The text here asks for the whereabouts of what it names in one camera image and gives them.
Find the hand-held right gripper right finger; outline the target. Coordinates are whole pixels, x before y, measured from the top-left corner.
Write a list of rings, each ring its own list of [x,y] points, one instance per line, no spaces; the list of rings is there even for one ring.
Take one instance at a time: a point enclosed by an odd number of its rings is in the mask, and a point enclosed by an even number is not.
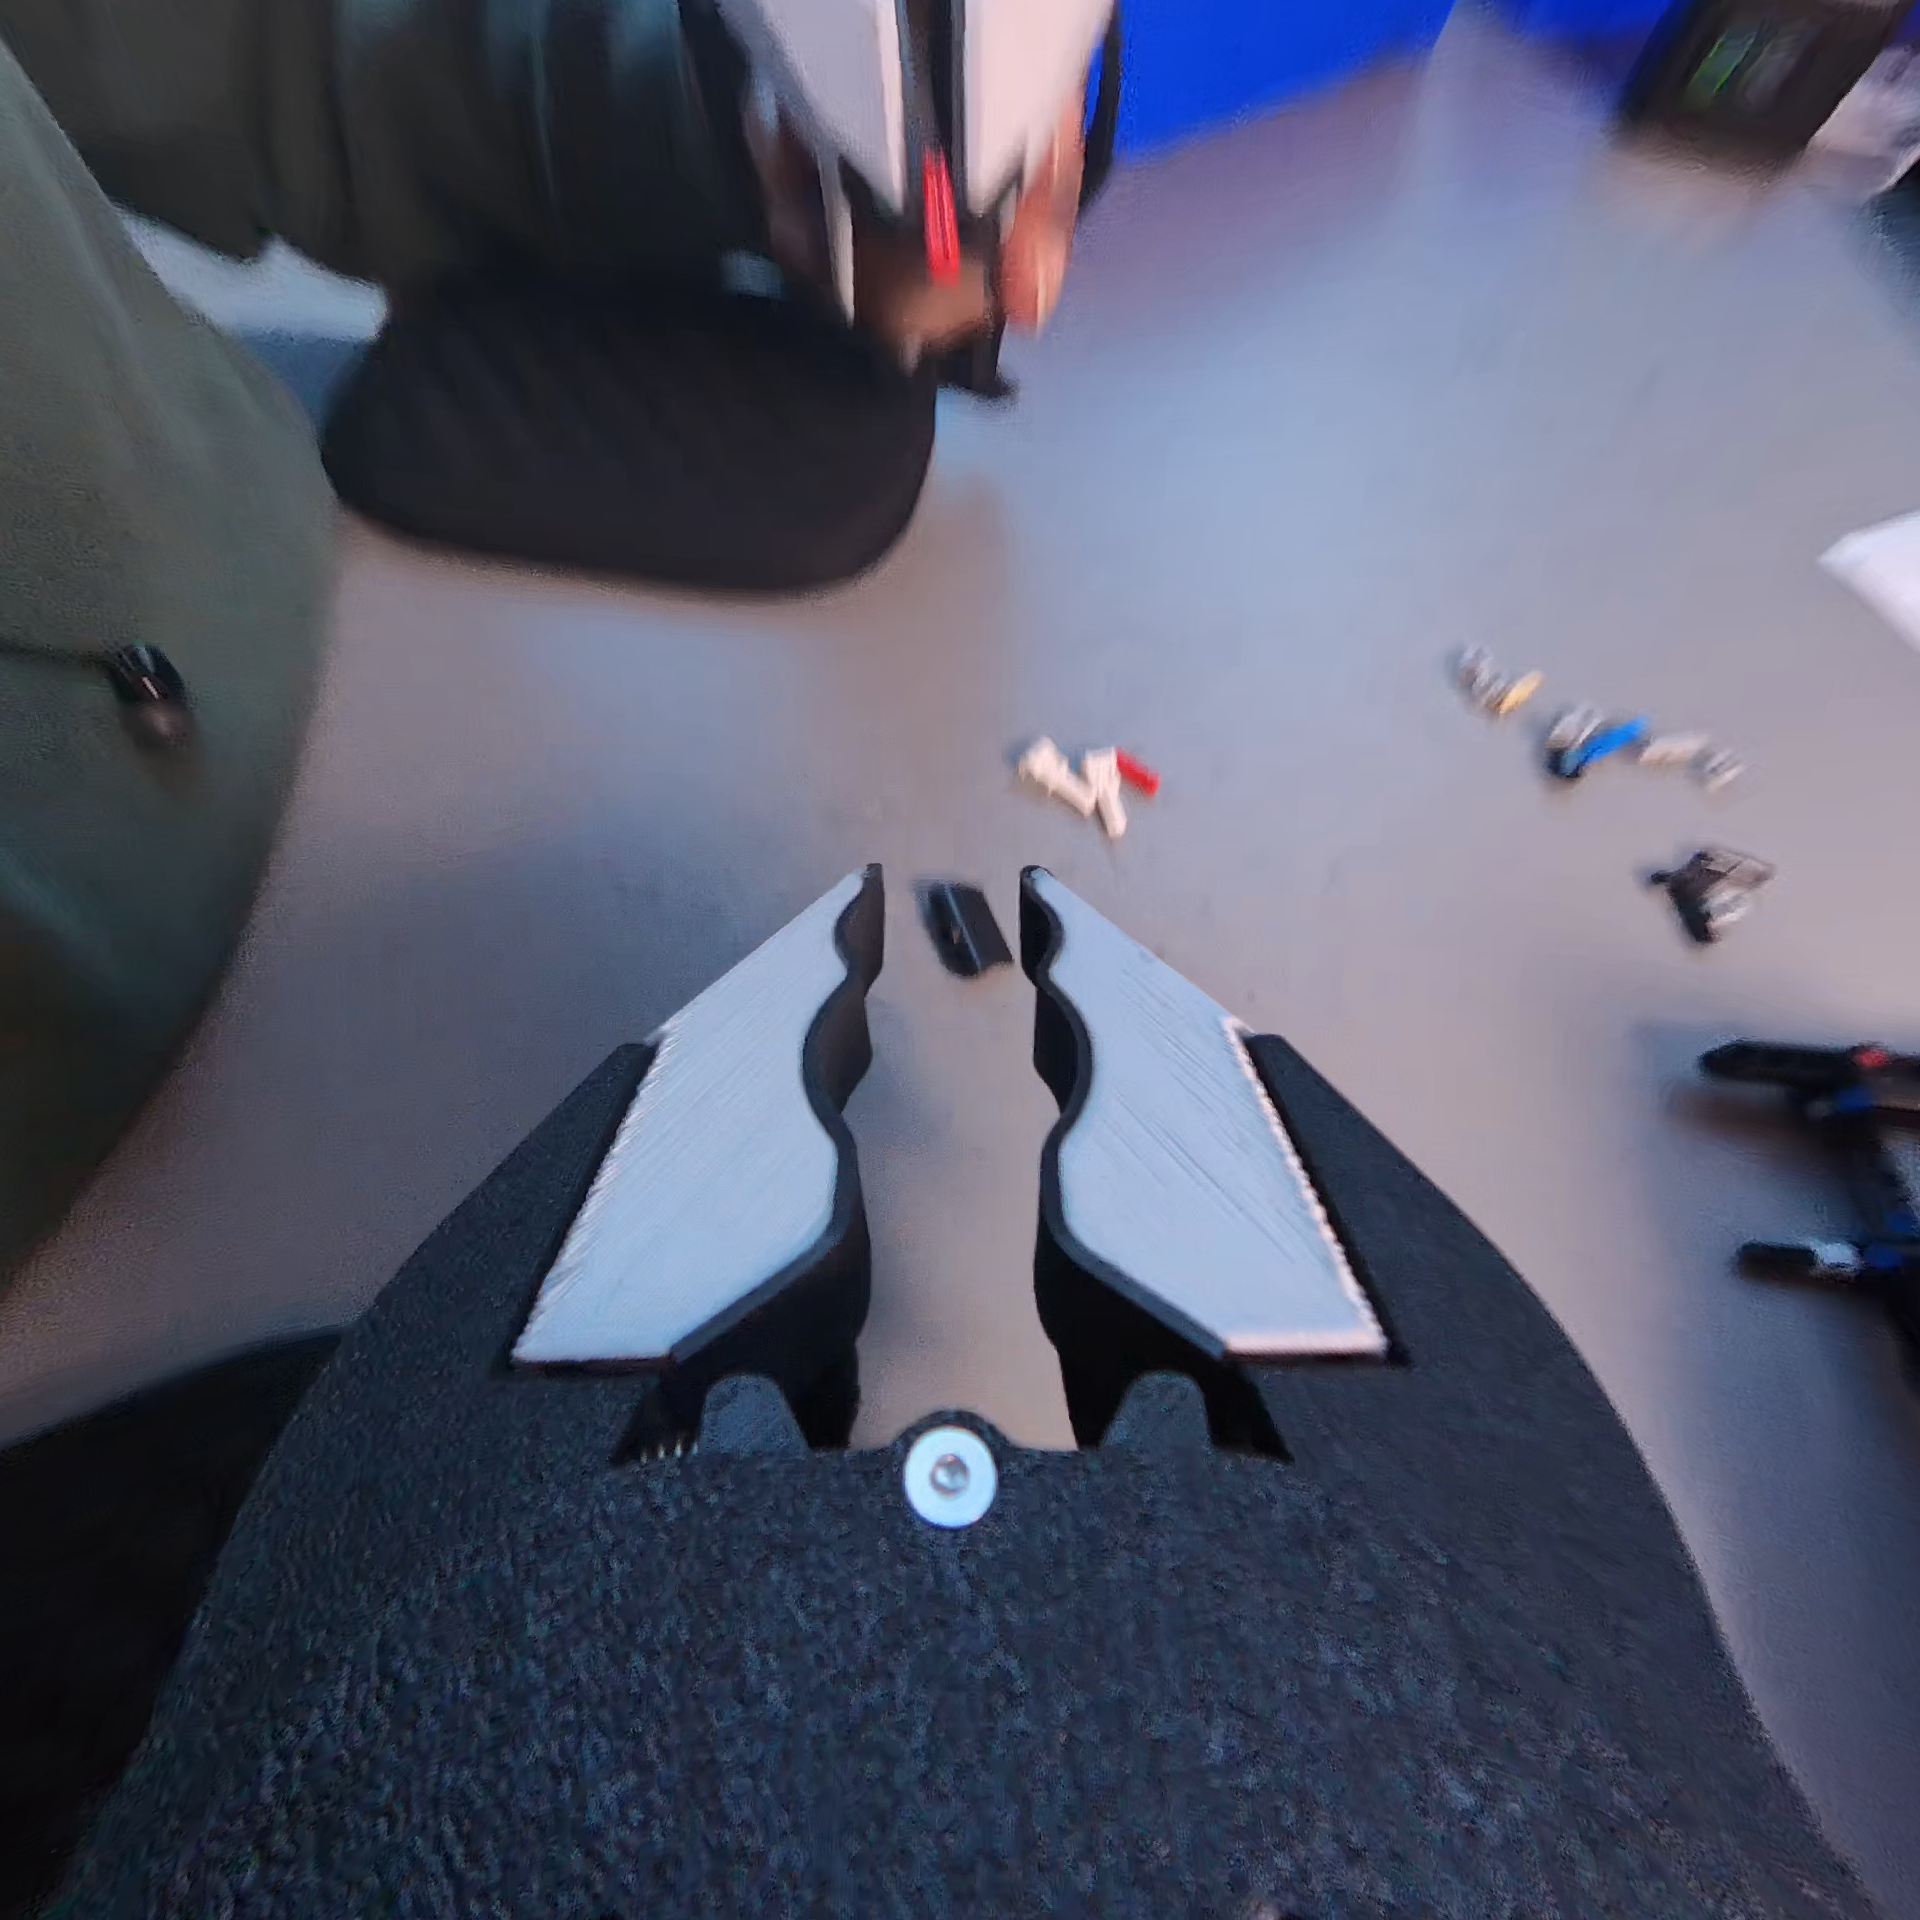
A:
[[[1382,1367],[1388,1319],[1258,1035],[1044,864],[1019,875],[1019,959],[1058,1104],[1032,1283],[1074,1439],[1099,1449],[1170,1371],[1217,1442],[1284,1452],[1260,1375]]]

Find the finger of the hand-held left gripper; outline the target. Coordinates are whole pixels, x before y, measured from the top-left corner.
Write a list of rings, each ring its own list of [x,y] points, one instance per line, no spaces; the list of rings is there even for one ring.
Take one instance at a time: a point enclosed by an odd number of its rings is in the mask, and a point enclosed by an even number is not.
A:
[[[995,214],[1055,144],[1069,104],[1085,107],[1114,2],[959,6],[959,199]]]
[[[721,2],[755,88],[825,173],[849,174],[885,214],[908,199],[895,2]]]

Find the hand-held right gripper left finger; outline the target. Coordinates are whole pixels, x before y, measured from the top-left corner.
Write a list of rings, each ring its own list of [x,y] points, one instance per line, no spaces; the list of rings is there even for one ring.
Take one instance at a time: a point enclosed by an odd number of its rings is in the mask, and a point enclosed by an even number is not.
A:
[[[639,1042],[514,1375],[641,1376],[630,1449],[693,1439],[732,1376],[771,1381],[804,1446],[851,1439],[870,1226],[847,1104],[870,1067],[881,946],[867,862]]]

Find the black lego connector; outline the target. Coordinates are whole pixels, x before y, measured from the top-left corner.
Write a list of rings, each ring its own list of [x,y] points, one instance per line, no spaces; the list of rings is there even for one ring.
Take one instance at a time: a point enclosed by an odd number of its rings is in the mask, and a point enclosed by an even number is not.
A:
[[[978,885],[926,881],[919,900],[932,944],[949,975],[982,978],[1014,963],[1010,944]]]

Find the cluster of small lego pieces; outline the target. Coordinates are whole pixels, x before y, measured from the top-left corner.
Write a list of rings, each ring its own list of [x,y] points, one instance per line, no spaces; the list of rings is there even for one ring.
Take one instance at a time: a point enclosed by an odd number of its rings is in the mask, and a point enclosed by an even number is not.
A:
[[[1489,723],[1511,723],[1545,689],[1541,671],[1510,671],[1474,644],[1452,655],[1449,678]],[[1705,797],[1731,792],[1745,775],[1745,762],[1712,734],[1663,730],[1637,712],[1579,704],[1559,710],[1538,730],[1537,763],[1551,785],[1590,782],[1604,766],[1637,766],[1682,777]],[[1640,888],[1664,899],[1693,946],[1715,946],[1775,872],[1768,859],[1751,852],[1697,846],[1677,862],[1645,868]]]

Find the white lego monster truck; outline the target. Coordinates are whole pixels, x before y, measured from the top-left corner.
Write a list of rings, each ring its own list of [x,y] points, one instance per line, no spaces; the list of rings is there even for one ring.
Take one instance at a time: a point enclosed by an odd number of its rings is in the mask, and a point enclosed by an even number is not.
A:
[[[1851,1235],[1742,1244],[1742,1272],[1851,1286],[1918,1319],[1918,1055],[1731,1041],[1703,1052],[1697,1070],[1778,1093],[1837,1166],[1857,1213]]]

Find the person's left hand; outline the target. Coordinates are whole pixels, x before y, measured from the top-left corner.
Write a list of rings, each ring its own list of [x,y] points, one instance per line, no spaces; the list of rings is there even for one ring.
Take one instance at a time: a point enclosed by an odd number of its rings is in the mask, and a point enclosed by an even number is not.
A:
[[[1080,225],[1085,134],[1069,115],[1025,177],[997,253],[997,304],[1010,332],[1037,334],[1052,319]]]

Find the blue plastic bin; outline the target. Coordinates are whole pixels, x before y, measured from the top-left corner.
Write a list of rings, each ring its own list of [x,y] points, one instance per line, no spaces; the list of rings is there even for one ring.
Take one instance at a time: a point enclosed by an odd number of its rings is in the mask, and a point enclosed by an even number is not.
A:
[[[1123,2],[1117,156],[1170,151],[1377,62],[1421,60],[1452,2]]]

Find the black box green mark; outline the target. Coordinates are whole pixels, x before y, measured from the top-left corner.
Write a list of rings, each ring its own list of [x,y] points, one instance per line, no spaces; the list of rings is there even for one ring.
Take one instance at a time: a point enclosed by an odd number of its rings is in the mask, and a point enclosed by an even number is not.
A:
[[[1674,2],[1618,89],[1630,132],[1793,156],[1905,15],[1904,2]]]

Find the person's green sweatshirt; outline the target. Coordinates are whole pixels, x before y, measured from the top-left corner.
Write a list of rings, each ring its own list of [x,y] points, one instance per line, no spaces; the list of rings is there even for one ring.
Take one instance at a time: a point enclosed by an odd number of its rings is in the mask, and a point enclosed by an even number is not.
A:
[[[176,301],[3,49],[3,634],[147,644],[198,740],[3,656],[3,1278],[176,1066],[252,918],[313,712],[333,508],[293,396]]]

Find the white sticker sheet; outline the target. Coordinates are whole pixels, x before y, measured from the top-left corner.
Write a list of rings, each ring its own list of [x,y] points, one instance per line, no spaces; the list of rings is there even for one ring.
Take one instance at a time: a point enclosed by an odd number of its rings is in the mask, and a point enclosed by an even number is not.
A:
[[[1918,652],[1918,525],[1920,511],[1848,530],[1818,556],[1818,567],[1875,611]]]

